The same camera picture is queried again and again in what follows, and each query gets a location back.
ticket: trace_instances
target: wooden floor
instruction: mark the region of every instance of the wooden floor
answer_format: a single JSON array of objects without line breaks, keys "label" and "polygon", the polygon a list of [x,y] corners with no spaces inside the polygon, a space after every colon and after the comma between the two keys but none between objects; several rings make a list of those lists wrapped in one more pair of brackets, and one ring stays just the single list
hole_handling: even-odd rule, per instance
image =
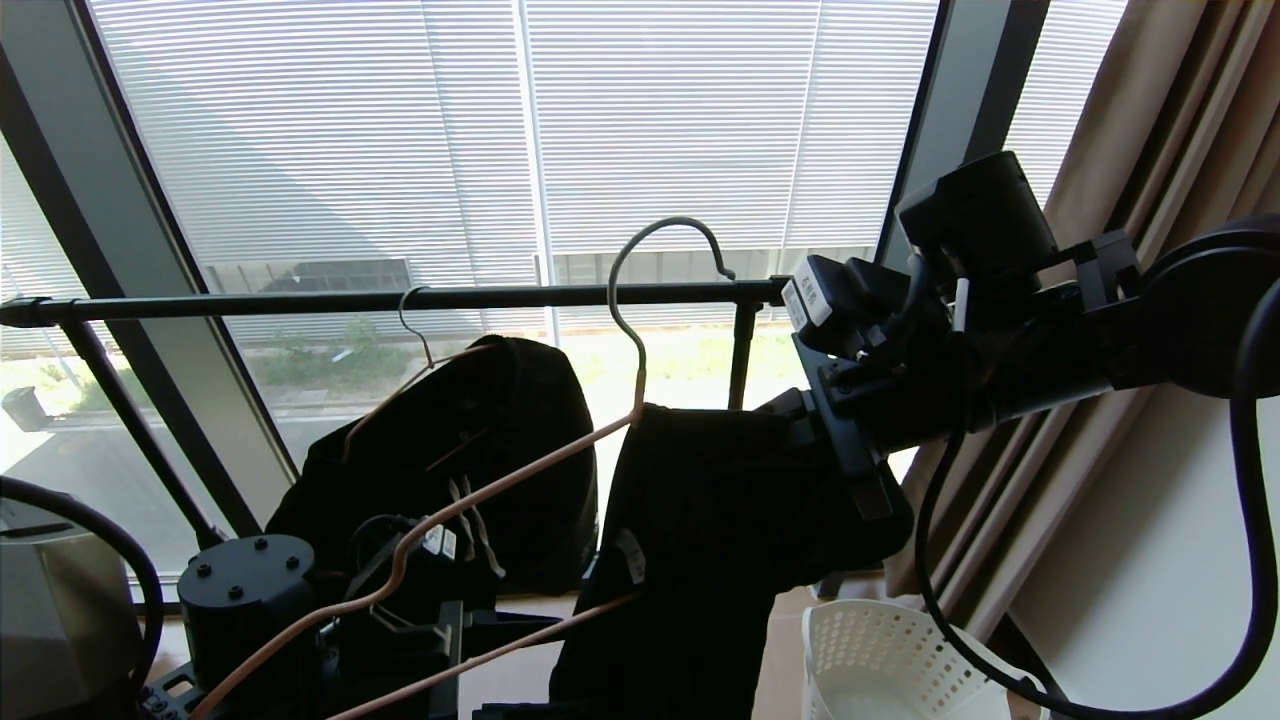
[{"label": "wooden floor", "polygon": [[[500,610],[536,615],[568,616],[573,597],[532,598],[500,603]],[[755,691],[753,716],[763,720],[801,717],[804,688],[804,646],[800,641],[800,614],[814,605],[806,588],[780,594],[769,618],[769,637]],[[476,667],[460,680],[458,719],[470,720],[471,711],[485,702],[544,702],[547,680],[559,655],[561,643],[549,643],[516,651]],[[187,662],[187,637],[180,620],[165,624],[160,655],[152,676],[169,673]]]}]

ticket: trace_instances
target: curtain fold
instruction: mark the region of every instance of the curtain fold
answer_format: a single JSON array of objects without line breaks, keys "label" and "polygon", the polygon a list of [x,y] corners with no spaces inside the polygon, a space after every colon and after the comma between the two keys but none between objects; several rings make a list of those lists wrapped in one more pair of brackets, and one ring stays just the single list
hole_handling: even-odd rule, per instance
[{"label": "curtain fold", "polygon": [[[1059,246],[1124,228],[1149,266],[1229,219],[1280,209],[1277,105],[1271,3],[1130,3],[1044,209]],[[1043,279],[1070,277],[1056,268]],[[928,550],[957,625],[989,635],[1148,395],[1111,392],[966,439]],[[941,443],[920,448],[908,497],[923,496],[940,456]],[[886,594],[919,602],[914,564],[910,543],[886,560]]]}]

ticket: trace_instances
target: hanging clothes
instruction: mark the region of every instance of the hanging clothes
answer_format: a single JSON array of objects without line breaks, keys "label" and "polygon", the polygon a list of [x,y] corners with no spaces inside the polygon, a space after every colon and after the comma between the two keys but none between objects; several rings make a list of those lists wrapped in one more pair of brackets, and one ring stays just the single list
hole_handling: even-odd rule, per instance
[{"label": "hanging clothes", "polygon": [[641,596],[568,632],[552,700],[589,700],[602,719],[745,720],[774,597],[896,550],[886,542],[900,544],[911,523],[901,492],[888,493],[891,514],[861,520],[828,441],[803,404],[785,405],[645,406],[618,456],[575,614]]},{"label": "hanging clothes", "polygon": [[[442,365],[369,418],[352,436],[346,462],[343,442],[355,421],[312,443],[266,532],[311,543],[320,570],[351,573],[348,542],[369,518],[422,518],[591,432],[563,352],[499,336],[475,346],[490,347]],[[460,564],[481,565],[490,575],[500,566],[512,592],[575,588],[595,551],[594,451],[543,470],[448,528],[462,546]],[[456,589],[475,600],[492,597],[494,588]]]}]

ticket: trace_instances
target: copper wire hanger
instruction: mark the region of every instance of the copper wire hanger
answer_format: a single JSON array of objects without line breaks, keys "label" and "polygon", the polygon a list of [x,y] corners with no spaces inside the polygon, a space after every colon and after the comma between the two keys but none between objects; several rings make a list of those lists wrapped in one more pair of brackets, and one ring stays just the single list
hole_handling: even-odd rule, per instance
[{"label": "copper wire hanger", "polygon": [[[443,365],[443,364],[448,363],[449,360],[456,360],[458,357],[462,357],[463,355],[470,355],[472,352],[476,352],[476,351],[492,347],[489,345],[475,345],[475,346],[471,346],[471,347],[468,347],[466,350],[462,350],[460,352],[454,352],[453,355],[445,355],[444,357],[440,357],[439,360],[434,359],[431,356],[431,347],[426,342],[426,336],[422,334],[419,331],[415,331],[412,327],[410,327],[408,320],[404,319],[404,302],[408,301],[410,296],[412,296],[415,292],[417,292],[420,290],[425,290],[425,288],[426,288],[426,286],[417,286],[417,287],[408,288],[404,292],[404,295],[401,296],[399,305],[396,307],[396,314],[399,316],[401,325],[403,325],[406,331],[416,334],[417,338],[422,341],[422,354],[426,355],[426,365],[422,366],[416,373],[413,373],[412,375],[410,375],[410,378],[407,380],[404,380],[398,388],[396,388],[394,391],[392,391],[392,393],[389,396],[387,396],[385,400],[383,400],[381,402],[379,402],[378,405],[375,405],[372,410],[370,410],[369,413],[366,413],[364,418],[361,418],[358,421],[356,421],[356,424],[352,425],[349,430],[347,430],[347,436],[344,438],[342,438],[342,460],[340,460],[340,462],[343,465],[346,465],[347,460],[351,459],[351,441],[356,437],[356,433],[360,432],[365,425],[367,425],[369,421],[372,420],[375,415],[378,415],[379,413],[381,413],[388,405],[392,404],[392,401],[394,401],[397,397],[399,397],[401,393],[403,393],[406,389],[408,389],[413,383],[416,383],[417,380],[420,380],[424,375],[426,375],[428,373],[430,373],[431,370],[434,370],[436,366]],[[477,433],[475,436],[471,436],[470,438],[467,438],[466,441],[463,441],[462,446],[454,448],[453,452],[457,452],[458,450],[462,450],[462,447],[466,446],[466,443],[471,442],[472,439],[475,439],[476,437],[479,437],[484,432],[485,430],[481,430],[480,433]],[[444,460],[444,459],[442,457],[440,460],[436,460],[436,462],[440,462],[442,460]]]},{"label": "copper wire hanger", "polygon": [[[732,270],[724,268],[724,260],[721,256],[719,242],[717,242],[716,236],[712,233],[710,228],[708,228],[705,224],[692,218],[677,217],[677,218],[666,218],[663,220],[658,220],[645,227],[643,231],[637,232],[630,241],[627,241],[626,245],[622,246],[622,250],[618,251],[617,259],[613,260],[613,266],[609,269],[609,284],[605,292],[605,297],[609,304],[609,315],[613,318],[613,322],[618,324],[618,328],[621,328],[622,332],[626,333],[626,336],[630,337],[636,346],[636,355],[639,363],[636,366],[635,404],[632,405],[631,411],[628,411],[622,418],[618,418],[617,420],[609,423],[608,425],[604,425],[603,428],[594,430],[590,434],[586,434],[566,445],[564,447],[561,447],[559,450],[552,451],[539,457],[538,460],[534,460],[532,462],[525,465],[524,468],[515,470],[507,474],[506,477],[499,478],[493,483],[489,483],[488,486],[462,497],[461,500],[457,500],[447,505],[445,507],[433,512],[429,518],[424,519],[421,523],[415,525],[413,529],[406,533],[404,537],[401,538],[401,541],[396,544],[396,551],[392,555],[392,573],[390,577],[387,579],[387,582],[383,584],[383,587],[378,588],[376,591],[364,597],[357,597],[355,600],[338,602],[326,607],[321,607],[319,610],[312,610],[311,612],[307,612],[298,620],[294,620],[293,624],[280,630],[266,644],[260,647],[257,651],[253,652],[253,655],[251,655],[248,659],[241,662],[239,666],[236,667],[236,670],[233,670],[229,675],[227,675],[227,678],[223,679],[221,683],[218,684],[218,687],[211,689],[209,694],[206,694],[205,698],[200,701],[200,705],[197,705],[196,708],[191,712],[189,715],[191,720],[206,720],[209,717],[209,714],[218,706],[218,703],[225,700],[227,696],[232,691],[234,691],[237,685],[244,682],[244,679],[248,678],[251,673],[253,673],[253,670],[260,667],[273,655],[279,652],[285,644],[297,638],[308,628],[312,628],[320,623],[324,623],[339,615],[346,615],[348,612],[355,612],[357,610],[365,610],[372,605],[380,603],[381,601],[387,600],[393,592],[396,592],[397,588],[399,588],[401,582],[403,582],[404,579],[410,550],[419,542],[421,542],[421,539],[426,536],[428,532],[431,530],[431,528],[435,528],[442,523],[452,520],[453,518],[462,514],[463,510],[474,505],[479,505],[485,500],[489,500],[490,497],[515,486],[516,483],[520,483],[521,480],[525,480],[545,470],[547,468],[556,465],[561,460],[564,460],[567,457],[571,457],[581,452],[582,450],[594,445],[596,441],[607,436],[611,436],[617,430],[626,428],[640,419],[640,415],[644,411],[644,389],[645,389],[645,377],[646,377],[645,365],[648,364],[648,354],[645,352],[644,341],[640,340],[640,334],[636,333],[635,329],[631,325],[628,325],[626,320],[622,319],[622,314],[621,311],[618,311],[618,272],[622,269],[623,260],[627,259],[627,255],[631,254],[631,250],[634,250],[635,246],[640,243],[640,241],[649,237],[655,231],[669,225],[687,225],[701,232],[703,236],[707,238],[707,242],[712,247],[712,258],[714,258],[716,260],[716,272],[731,281],[735,279],[736,277]],[[332,716],[329,720],[353,720],[355,717],[362,717],[370,712],[381,710],[388,705],[399,702],[412,694],[416,694],[426,688],[430,688],[431,685],[448,680],[449,678],[461,675],[462,673],[466,673],[472,667],[484,665],[485,662],[489,662],[490,660],[494,660],[495,657],[506,655],[513,650],[520,650],[530,644],[536,644],[562,630],[577,625],[579,623],[586,621],[591,618],[608,612],[609,610],[613,610],[614,607],[618,607],[626,602],[630,602],[631,600],[635,600],[639,592],[635,592],[620,597],[617,600],[613,600],[611,602],[607,602],[604,605],[599,605],[584,612],[579,612],[577,615],[561,620],[559,623],[549,628],[525,635],[515,642],[507,643],[484,655],[472,657],[471,660],[454,665],[448,670],[443,670],[429,678],[404,685],[398,691],[387,693],[379,698],[371,700],[369,702],[357,705],[356,707],[339,712],[338,715]]]}]

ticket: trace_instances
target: perforated plastic basket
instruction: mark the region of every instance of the perforated plastic basket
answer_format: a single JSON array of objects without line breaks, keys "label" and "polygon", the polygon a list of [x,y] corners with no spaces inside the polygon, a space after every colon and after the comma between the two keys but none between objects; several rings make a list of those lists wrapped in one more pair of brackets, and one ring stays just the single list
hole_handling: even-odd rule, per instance
[{"label": "perforated plastic basket", "polygon": [[[1012,717],[1005,688],[970,667],[924,612],[841,600],[805,610],[803,632],[809,720]],[[956,632],[996,667],[1030,676]],[[1048,711],[1041,710],[1029,720],[1047,719]]]}]

